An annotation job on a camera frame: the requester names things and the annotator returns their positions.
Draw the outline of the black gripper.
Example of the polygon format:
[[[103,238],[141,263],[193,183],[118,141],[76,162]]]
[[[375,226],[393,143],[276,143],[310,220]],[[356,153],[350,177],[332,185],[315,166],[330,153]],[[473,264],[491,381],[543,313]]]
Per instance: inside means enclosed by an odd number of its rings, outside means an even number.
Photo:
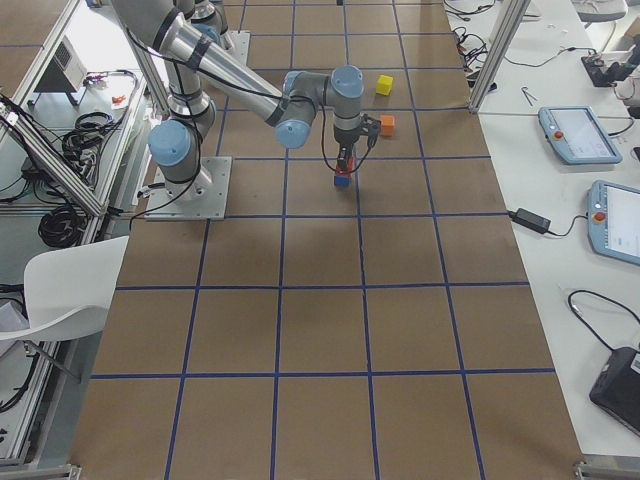
[[[340,147],[336,159],[336,170],[339,174],[350,173],[351,148],[359,140],[360,132],[360,127],[342,129],[336,125],[333,126],[333,137]]]

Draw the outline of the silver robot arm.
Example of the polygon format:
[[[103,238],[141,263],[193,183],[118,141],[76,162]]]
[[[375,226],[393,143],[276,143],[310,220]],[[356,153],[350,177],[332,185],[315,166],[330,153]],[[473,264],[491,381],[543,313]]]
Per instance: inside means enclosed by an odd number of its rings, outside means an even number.
[[[227,25],[197,18],[201,1],[116,1],[123,30],[140,51],[161,58],[169,79],[170,117],[149,137],[170,198],[178,203],[203,195],[211,180],[201,163],[204,137],[214,122],[214,103],[202,84],[210,82],[242,103],[273,127],[286,149],[307,141],[317,114],[334,111],[333,132],[338,144],[332,169],[351,175],[358,168],[355,145],[367,132],[361,108],[363,74],[344,65],[328,74],[290,71],[276,88],[235,59],[224,46]]]
[[[229,29],[222,0],[197,0],[189,21],[199,31],[207,34],[223,36]]]

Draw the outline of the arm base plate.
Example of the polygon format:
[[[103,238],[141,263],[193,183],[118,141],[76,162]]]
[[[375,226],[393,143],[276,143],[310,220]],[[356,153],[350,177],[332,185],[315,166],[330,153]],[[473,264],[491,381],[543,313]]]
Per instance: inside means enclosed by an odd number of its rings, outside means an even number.
[[[186,192],[189,183],[166,183],[157,167],[154,181],[163,186],[150,192],[144,218],[151,221],[223,220],[232,161],[230,156],[202,157],[201,172]]]
[[[248,61],[250,37],[248,30],[229,30],[225,36],[227,52],[243,65]]]

